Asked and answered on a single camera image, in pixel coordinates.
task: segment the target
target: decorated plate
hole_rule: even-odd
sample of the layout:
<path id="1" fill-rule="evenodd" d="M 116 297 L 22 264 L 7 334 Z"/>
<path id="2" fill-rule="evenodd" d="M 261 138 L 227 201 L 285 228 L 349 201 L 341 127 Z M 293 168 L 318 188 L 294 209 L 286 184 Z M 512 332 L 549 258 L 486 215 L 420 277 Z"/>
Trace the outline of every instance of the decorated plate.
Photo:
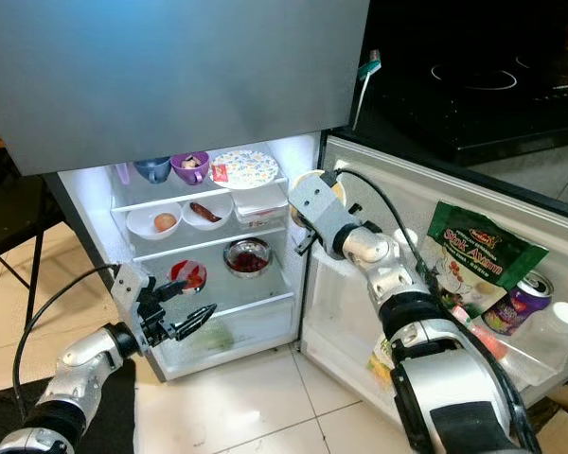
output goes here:
<path id="1" fill-rule="evenodd" d="M 260 151 L 237 149 L 217 156 L 210 166 L 210 178 L 228 189 L 253 189 L 277 175 L 277 162 Z"/>

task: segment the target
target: white bowl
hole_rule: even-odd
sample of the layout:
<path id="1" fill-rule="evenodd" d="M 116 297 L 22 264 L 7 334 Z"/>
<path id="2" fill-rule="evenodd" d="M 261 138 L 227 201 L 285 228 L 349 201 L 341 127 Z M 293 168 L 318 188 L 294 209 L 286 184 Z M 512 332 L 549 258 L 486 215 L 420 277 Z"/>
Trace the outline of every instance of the white bowl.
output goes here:
<path id="1" fill-rule="evenodd" d="M 208 219 L 204 219 L 191 209 L 191 201 L 187 202 L 183 206 L 183 220 L 198 230 L 218 229 L 227 222 L 231 216 L 231 212 L 234 210 L 234 201 L 231 200 L 229 194 L 207 197 L 196 201 L 196 203 L 199 203 L 213 215 L 221 218 L 221 220 L 218 220 L 217 222 L 210 222 Z"/>
<path id="2" fill-rule="evenodd" d="M 177 219 L 177 222 L 164 232 L 158 232 L 155 225 L 153 225 L 153 220 L 156 216 L 163 213 L 172 214 Z M 179 203 L 165 203 L 163 205 L 141 208 L 129 213 L 126 217 L 126 227 L 135 235 L 155 241 L 157 239 L 166 238 L 167 236 L 171 236 L 175 233 L 177 227 L 181 223 L 182 213 L 183 210 Z"/>

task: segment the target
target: black cable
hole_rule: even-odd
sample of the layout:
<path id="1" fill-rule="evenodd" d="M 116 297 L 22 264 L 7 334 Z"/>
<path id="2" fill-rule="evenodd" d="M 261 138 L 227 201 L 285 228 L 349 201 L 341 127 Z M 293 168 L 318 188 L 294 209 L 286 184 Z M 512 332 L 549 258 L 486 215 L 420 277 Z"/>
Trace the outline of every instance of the black cable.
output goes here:
<path id="1" fill-rule="evenodd" d="M 19 344 L 17 345 L 17 352 L 15 353 L 15 359 L 12 362 L 12 389 L 14 390 L 14 393 L 15 393 L 15 400 L 17 402 L 17 407 L 19 408 L 19 412 L 21 413 L 21 419 L 22 420 L 25 420 L 26 417 L 27 417 L 27 409 L 26 409 L 26 402 L 23 398 L 23 393 L 21 391 L 21 382 L 19 380 L 19 369 L 21 367 L 21 356 L 23 354 L 23 349 L 26 346 L 27 338 L 29 337 L 29 333 L 31 333 L 31 330 L 34 327 L 34 324 L 36 324 L 36 322 L 38 322 L 38 319 L 40 319 L 40 317 L 42 317 L 42 314 L 44 314 L 46 312 L 46 310 L 55 301 L 57 301 L 57 299 L 60 296 L 62 296 L 66 291 L 68 291 L 73 286 L 75 286 L 79 281 L 81 281 L 82 279 L 84 279 L 87 276 L 90 276 L 94 272 L 106 270 L 106 269 L 117 270 L 118 267 L 119 267 L 118 265 L 113 265 L 113 264 L 100 265 L 96 268 L 93 268 L 93 269 L 85 272 L 84 274 L 81 274 L 76 279 L 74 279 L 72 282 L 70 282 L 65 287 L 63 287 L 61 290 L 59 290 L 57 293 L 55 293 L 52 296 L 52 298 L 50 298 L 44 304 L 44 306 L 42 306 L 40 308 L 40 310 L 38 310 L 38 312 L 36 312 L 34 314 L 33 318 L 29 321 L 29 324 L 26 326 L 26 329 L 23 332 L 23 336 L 19 340 Z"/>
<path id="2" fill-rule="evenodd" d="M 441 309 L 441 312 L 445 315 L 445 317 L 448 320 L 454 323 L 454 325 L 459 329 L 459 331 L 461 331 L 465 335 L 465 337 L 470 341 L 470 343 L 475 347 L 475 349 L 486 359 L 488 365 L 492 369 L 492 372 L 499 380 L 503 393 L 505 394 L 506 397 L 506 402 L 509 408 L 509 412 L 511 413 L 511 418 L 513 420 L 514 426 L 516 427 L 518 439 L 520 441 L 520 446 L 530 450 L 530 452 L 540 453 L 541 449 L 539 447 L 539 442 L 537 441 L 537 437 L 534 433 L 534 430 L 532 429 L 532 427 L 528 422 L 528 418 L 526 416 L 526 410 L 524 407 L 524 402 L 522 400 L 522 397 L 520 396 L 520 393 L 515 387 L 515 384 L 511 381 L 509 375 L 507 375 L 507 373 L 503 370 L 503 367 L 499 364 L 499 362 L 491 354 L 491 352 L 486 348 L 486 346 L 479 339 L 477 339 L 475 335 L 471 333 L 464 324 L 459 322 L 450 313 L 450 311 L 442 304 L 441 298 L 439 297 L 437 291 L 437 282 L 435 280 L 435 277 L 429 271 L 429 268 L 427 267 L 427 264 L 423 260 L 423 257 L 421 257 L 420 253 L 418 252 L 415 243 L 411 241 L 410 236 L 406 232 L 406 226 L 404 225 L 404 222 L 401 220 L 401 217 L 399 216 L 396 207 L 389 200 L 386 194 L 382 192 L 382 190 L 376 184 L 370 181 L 363 174 L 348 168 L 338 168 L 335 170 L 335 173 L 337 175 L 340 175 L 342 173 L 348 173 L 349 175 L 353 175 L 356 178 L 368 184 L 370 187 L 372 187 L 375 190 L 375 192 L 377 192 L 377 194 L 379 194 L 379 196 L 381 196 L 382 200 L 385 202 L 385 204 L 391 211 L 391 214 L 393 215 L 394 219 L 396 220 L 396 223 L 401 229 L 401 232 L 403 233 L 404 238 L 406 239 L 406 242 L 408 243 L 408 246 L 410 247 L 410 250 L 413 253 L 413 256 L 417 260 L 419 273 L 421 274 L 421 277 L 425 279 L 429 290 L 434 295 L 434 298 Z"/>

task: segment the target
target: refrigerator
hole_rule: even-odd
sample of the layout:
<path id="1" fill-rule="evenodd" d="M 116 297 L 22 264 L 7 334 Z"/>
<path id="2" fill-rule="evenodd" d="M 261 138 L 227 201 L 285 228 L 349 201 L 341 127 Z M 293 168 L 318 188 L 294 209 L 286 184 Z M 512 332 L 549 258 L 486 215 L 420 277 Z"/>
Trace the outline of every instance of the refrigerator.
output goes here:
<path id="1" fill-rule="evenodd" d="M 382 328 L 360 273 L 328 258 L 318 243 L 299 256 L 294 248 L 307 232 L 288 208 L 256 222 L 233 213 L 212 231 L 182 223 L 161 240 L 137 236 L 127 228 L 136 210 L 236 197 L 210 178 L 189 185 L 174 172 L 149 183 L 131 164 L 141 159 L 260 151 L 278 171 L 254 190 L 257 203 L 267 190 L 286 196 L 308 171 L 353 168 L 391 198 L 419 248 L 438 201 L 483 213 L 541 244 L 549 254 L 539 270 L 554 283 L 555 300 L 568 302 L 567 217 L 332 130 L 349 119 L 367 1 L 43 0 L 33 11 L 15 3 L 0 1 L 0 135 L 17 166 L 45 175 L 96 265 L 134 262 L 158 285 L 185 259 L 207 269 L 202 291 L 165 309 L 172 319 L 207 304 L 217 311 L 187 340 L 151 350 L 160 379 L 298 341 L 310 360 L 401 428 L 393 387 L 367 368 Z M 127 184 L 116 165 L 126 169 Z M 359 203 L 357 216 L 392 235 L 398 226 L 377 194 L 352 176 L 341 178 L 346 204 Z M 222 258 L 230 242 L 246 237 L 275 253 L 253 279 L 233 275 Z M 109 287 L 111 276 L 103 277 Z M 568 362 L 539 387 L 523 388 L 526 404 L 566 379 Z"/>

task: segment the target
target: green food package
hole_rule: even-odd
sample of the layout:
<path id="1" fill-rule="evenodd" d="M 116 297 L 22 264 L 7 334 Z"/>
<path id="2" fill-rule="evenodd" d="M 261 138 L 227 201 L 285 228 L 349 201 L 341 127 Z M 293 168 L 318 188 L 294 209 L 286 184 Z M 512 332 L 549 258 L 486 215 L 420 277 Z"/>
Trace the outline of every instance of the green food package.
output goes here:
<path id="1" fill-rule="evenodd" d="M 484 215 L 440 201 L 422 247 L 448 308 L 475 318 L 532 270 L 547 250 Z"/>

